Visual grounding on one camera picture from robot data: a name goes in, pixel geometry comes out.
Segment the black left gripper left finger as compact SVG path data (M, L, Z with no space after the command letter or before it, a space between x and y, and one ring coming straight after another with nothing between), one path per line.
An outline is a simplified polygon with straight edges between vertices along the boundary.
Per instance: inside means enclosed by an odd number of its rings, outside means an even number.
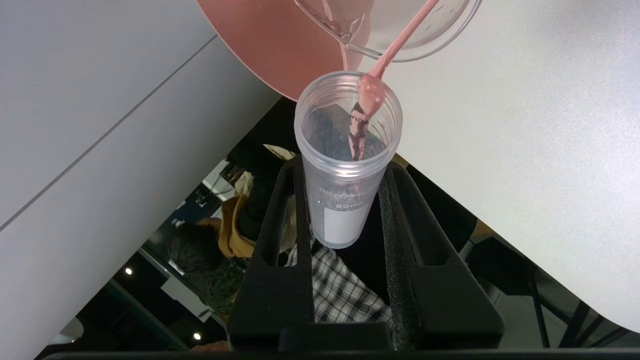
M296 263L278 265L287 203L295 199ZM302 158L286 162L227 323L234 351L297 351L314 324L311 231Z

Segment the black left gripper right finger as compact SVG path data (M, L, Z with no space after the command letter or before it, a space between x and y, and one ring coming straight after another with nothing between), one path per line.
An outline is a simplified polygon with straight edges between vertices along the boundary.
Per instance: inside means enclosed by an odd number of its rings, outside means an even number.
M399 164L387 166L378 199L394 349L496 348L501 315Z

